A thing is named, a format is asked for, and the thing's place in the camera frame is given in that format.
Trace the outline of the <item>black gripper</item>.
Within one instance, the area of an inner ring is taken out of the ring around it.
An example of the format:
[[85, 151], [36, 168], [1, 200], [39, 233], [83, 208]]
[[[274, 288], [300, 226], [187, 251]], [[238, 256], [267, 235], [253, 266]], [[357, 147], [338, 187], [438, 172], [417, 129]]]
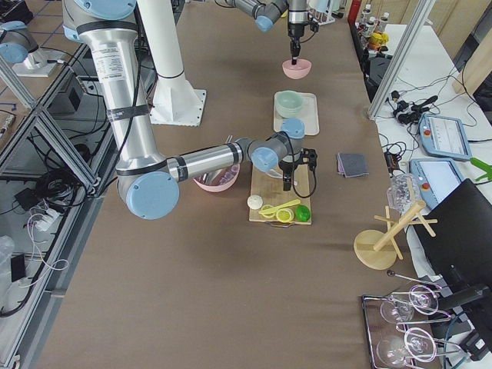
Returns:
[[[302, 41], [301, 38], [304, 36], [304, 30], [306, 27], [309, 27], [309, 29], [312, 31], [312, 35]], [[298, 62], [298, 57], [301, 51], [301, 44], [311, 40], [317, 32], [318, 23], [316, 22], [288, 23], [288, 36], [291, 39], [290, 48], [292, 65], [296, 65]]]
[[316, 177], [317, 152], [312, 148], [302, 148], [297, 154], [288, 155], [279, 163], [282, 171], [283, 191], [290, 191], [294, 172], [299, 165], [307, 165], [308, 169]]

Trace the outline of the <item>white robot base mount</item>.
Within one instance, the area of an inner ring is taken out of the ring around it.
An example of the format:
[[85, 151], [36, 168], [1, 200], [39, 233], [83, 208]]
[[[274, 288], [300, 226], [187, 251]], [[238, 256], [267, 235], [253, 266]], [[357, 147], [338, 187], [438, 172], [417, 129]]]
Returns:
[[143, 0], [138, 8], [158, 76], [151, 122], [198, 127], [207, 92], [193, 88], [185, 77], [171, 3]]

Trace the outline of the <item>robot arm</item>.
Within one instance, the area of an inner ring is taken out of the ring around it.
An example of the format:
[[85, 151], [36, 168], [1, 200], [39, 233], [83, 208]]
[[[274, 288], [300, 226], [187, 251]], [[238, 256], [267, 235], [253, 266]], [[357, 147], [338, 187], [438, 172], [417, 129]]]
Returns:
[[241, 138], [175, 157], [158, 150], [153, 124], [197, 126], [206, 98], [185, 77], [170, 2], [66, 1], [63, 19], [67, 38], [91, 50], [118, 147], [118, 193], [136, 216], [164, 217], [178, 203], [180, 182], [244, 161], [263, 172], [280, 168], [285, 190], [297, 167], [316, 168], [296, 118], [263, 141]]
[[317, 23], [308, 14], [308, 2], [306, 0], [275, 0], [269, 3], [257, 0], [230, 0], [225, 1], [225, 3], [230, 7], [239, 8], [254, 18], [257, 27], [262, 32], [268, 32], [276, 21], [287, 12], [292, 65], [298, 64], [304, 29], [309, 27], [312, 32], [317, 32], [319, 29]]

